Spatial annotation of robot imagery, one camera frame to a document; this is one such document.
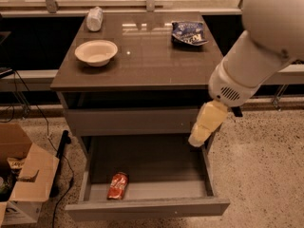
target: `open drawer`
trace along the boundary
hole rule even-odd
[[[222,215],[229,200],[215,196],[206,153],[191,147],[187,137],[90,137],[80,199],[66,210],[76,221]],[[124,198],[107,200],[119,171],[129,175]]]

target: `blue packet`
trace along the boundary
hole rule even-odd
[[[208,42],[204,38],[202,22],[172,22],[172,26],[173,43],[185,43],[191,46],[201,46]]]

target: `small bottle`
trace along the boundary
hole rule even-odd
[[[103,10],[99,7],[90,9],[86,18],[86,26],[90,31],[98,31],[103,23]]]

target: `speckled floor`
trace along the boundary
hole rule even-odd
[[[214,185],[221,198],[231,201],[222,217],[74,222],[64,208],[78,200],[86,161],[77,140],[70,135],[72,144],[66,146],[66,157],[75,172],[75,184],[58,205],[55,227],[303,227],[304,99],[283,99],[281,105],[283,110],[278,112],[269,100],[251,101],[242,108],[243,118],[230,114],[217,133],[209,153]],[[57,146],[62,131],[68,128],[61,107],[53,108],[42,107],[51,140]],[[33,107],[24,120],[19,113],[16,111],[13,122],[18,122],[34,142],[54,152],[40,113]],[[65,162],[62,191],[67,190],[70,175]],[[37,224],[12,227],[51,227],[58,199],[44,203]]]

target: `glossy tabletop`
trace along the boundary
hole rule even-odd
[[[104,13],[102,29],[81,25],[51,88],[57,91],[203,89],[222,55],[205,25],[209,43],[200,46],[171,42],[173,21],[201,21],[198,12]],[[115,43],[118,53],[106,66],[79,61],[75,49],[91,40]]]

